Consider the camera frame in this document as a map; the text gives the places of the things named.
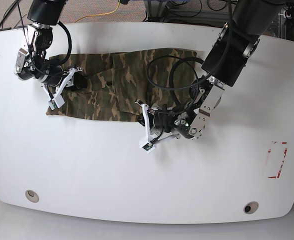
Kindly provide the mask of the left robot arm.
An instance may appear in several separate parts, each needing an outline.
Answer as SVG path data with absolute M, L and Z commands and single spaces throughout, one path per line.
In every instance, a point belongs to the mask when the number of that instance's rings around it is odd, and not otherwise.
M 166 89 L 176 106 L 169 109 L 167 106 L 149 106 L 140 100 L 136 101 L 142 108 L 138 122 L 145 128 L 142 141 L 153 147 L 161 142 L 164 133 L 169 133 L 171 138 L 199 138 L 211 112 L 222 98 L 224 86 L 232 87 L 235 84 L 255 52 L 260 36 L 285 4 L 284 0 L 239 0 L 232 7 L 232 2 L 227 1 L 228 21 L 206 59 L 181 58 L 170 70 Z M 187 86 L 191 100 L 181 103 L 175 95 L 174 73 L 181 64 L 189 62 L 201 64 L 206 74 Z

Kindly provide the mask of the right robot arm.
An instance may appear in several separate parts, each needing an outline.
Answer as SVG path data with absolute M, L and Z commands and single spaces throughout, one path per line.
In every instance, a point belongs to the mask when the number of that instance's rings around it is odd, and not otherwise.
M 15 64 L 15 74 L 22 81 L 34 78 L 44 87 L 50 100 L 56 97 L 51 90 L 58 88 L 77 91 L 87 87 L 87 80 L 81 76 L 79 68 L 63 70 L 72 51 L 72 37 L 67 27 L 59 21 L 65 0 L 34 0 L 27 19 L 31 24 L 23 28 L 25 42 L 19 49 Z M 47 49 L 53 43 L 53 26 L 59 25 L 67 36 L 68 49 L 62 59 L 46 59 Z

